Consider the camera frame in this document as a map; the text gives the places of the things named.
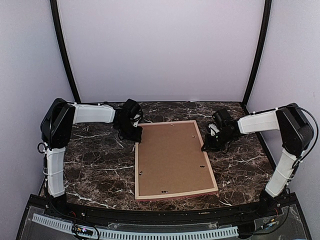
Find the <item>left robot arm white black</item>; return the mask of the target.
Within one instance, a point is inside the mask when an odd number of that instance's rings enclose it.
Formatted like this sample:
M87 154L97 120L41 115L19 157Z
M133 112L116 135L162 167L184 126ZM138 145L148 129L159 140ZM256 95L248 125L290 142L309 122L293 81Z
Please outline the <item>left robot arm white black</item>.
M83 123L111 124L119 140L140 143L143 128L139 122L143 117L142 107L133 99L120 106L112 106L108 102L54 100L40 124L41 142L37 150L44 155L45 196L58 217L67 218L71 213L66 203L64 156L73 126Z

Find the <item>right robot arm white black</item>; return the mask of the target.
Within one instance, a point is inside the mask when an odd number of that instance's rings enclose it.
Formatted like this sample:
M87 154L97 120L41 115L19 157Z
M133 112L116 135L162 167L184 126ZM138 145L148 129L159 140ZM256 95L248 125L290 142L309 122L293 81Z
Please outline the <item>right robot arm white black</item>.
M319 127L312 127L306 115L309 112L296 103L264 110L234 119L226 109L216 111L213 123L208 125L203 152L227 150L231 142L245 135L279 131L282 152L272 177L259 195L255 213L266 217L274 210L278 197L293 180L300 163L315 147L319 137Z

